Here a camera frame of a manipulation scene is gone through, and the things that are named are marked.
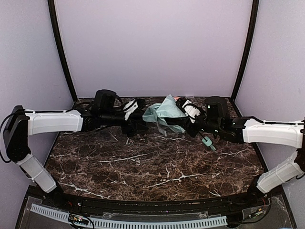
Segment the mint green folding umbrella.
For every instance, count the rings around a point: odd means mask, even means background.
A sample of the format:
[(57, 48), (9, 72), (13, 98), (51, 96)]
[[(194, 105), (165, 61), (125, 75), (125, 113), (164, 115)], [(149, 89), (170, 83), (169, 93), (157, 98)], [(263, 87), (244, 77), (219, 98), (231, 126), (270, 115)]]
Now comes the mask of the mint green folding umbrella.
[[(164, 136), (167, 136), (166, 127), (176, 133), (187, 133), (185, 122), (188, 117), (176, 105), (177, 98), (168, 95), (162, 103), (149, 106), (142, 116), (143, 120), (145, 122), (156, 123), (159, 132)], [(205, 116), (206, 111), (200, 107), (198, 108), (201, 110), (200, 116)]]

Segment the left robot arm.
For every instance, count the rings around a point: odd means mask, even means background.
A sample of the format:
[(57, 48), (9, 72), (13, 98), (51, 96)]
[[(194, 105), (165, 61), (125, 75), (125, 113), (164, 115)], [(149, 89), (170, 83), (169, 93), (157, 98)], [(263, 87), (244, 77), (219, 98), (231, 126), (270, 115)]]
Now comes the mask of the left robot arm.
[(98, 90), (92, 102), (60, 111), (35, 111), (17, 105), (1, 123), (6, 155), (4, 163), (17, 164), (45, 193), (59, 191), (51, 174), (31, 153), (28, 137), (53, 132), (89, 132), (111, 126), (119, 126), (128, 137), (146, 131), (142, 119), (145, 100), (135, 98), (124, 103), (116, 92)]

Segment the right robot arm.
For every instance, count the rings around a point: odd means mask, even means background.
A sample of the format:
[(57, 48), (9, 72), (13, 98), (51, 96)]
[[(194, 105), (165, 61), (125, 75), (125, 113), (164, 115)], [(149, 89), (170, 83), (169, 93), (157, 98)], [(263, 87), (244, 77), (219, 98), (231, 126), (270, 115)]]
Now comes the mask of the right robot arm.
[(254, 178), (248, 188), (249, 194), (266, 194), (290, 179), (304, 175), (304, 121), (276, 122), (254, 116), (231, 118), (226, 100), (218, 96), (205, 100), (205, 110), (185, 98), (178, 99), (176, 104), (189, 118), (185, 130), (191, 136), (203, 131), (232, 143), (269, 143), (296, 148), (284, 162)]

